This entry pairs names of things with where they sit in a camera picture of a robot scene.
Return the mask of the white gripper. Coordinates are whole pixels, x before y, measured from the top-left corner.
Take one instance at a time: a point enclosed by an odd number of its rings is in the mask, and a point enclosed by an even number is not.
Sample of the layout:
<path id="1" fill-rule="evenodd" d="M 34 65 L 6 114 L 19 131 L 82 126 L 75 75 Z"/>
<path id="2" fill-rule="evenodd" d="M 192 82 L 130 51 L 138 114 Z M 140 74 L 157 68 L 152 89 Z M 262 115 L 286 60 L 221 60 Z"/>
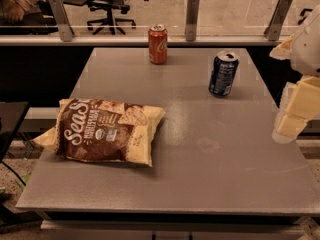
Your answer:
<path id="1" fill-rule="evenodd" d="M 274 122 L 272 138 L 289 143 L 320 113 L 320 5 L 316 6 L 289 36 L 269 53 L 271 58 L 289 60 L 291 67 L 303 75 L 296 84 L 287 82 Z"/>

